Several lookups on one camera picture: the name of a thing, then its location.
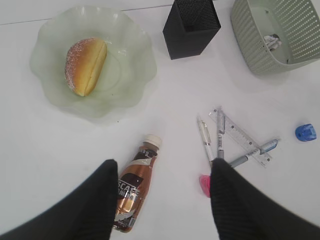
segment mesh pen holder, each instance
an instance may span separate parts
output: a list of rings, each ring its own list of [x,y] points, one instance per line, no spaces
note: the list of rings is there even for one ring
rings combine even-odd
[[[212,0],[175,0],[163,29],[170,58],[200,55],[220,28]]]
[[[254,74],[290,71],[320,57],[320,21],[311,0],[236,0],[231,22]],[[272,34],[282,42],[274,51],[264,40]]]

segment blue pencil sharpener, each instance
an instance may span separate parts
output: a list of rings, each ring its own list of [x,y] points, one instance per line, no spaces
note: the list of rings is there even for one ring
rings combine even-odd
[[[317,139],[317,134],[312,124],[299,126],[295,130],[295,136],[302,142],[309,142]]]

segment sugar coating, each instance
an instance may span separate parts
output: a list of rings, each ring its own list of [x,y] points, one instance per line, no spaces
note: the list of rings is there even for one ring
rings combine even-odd
[[[77,62],[79,57],[82,55],[83,51],[85,50],[85,46],[94,41],[96,38],[86,38],[78,41],[72,47],[70,47],[67,55],[66,55],[66,62],[64,67],[64,76],[65,80],[71,90],[76,88],[74,83],[74,77],[77,70]]]

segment black pen holder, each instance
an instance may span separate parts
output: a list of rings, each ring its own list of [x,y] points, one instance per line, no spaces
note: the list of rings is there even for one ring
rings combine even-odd
[[[200,55],[220,28],[212,0],[175,0],[163,29],[170,58]]]

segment white bottle cap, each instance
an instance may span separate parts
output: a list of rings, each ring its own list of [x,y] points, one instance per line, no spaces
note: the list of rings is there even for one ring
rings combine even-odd
[[[160,149],[161,145],[162,145],[162,140],[160,137],[149,134],[145,137],[144,141],[146,143],[150,143],[152,145],[155,145],[158,149]]]

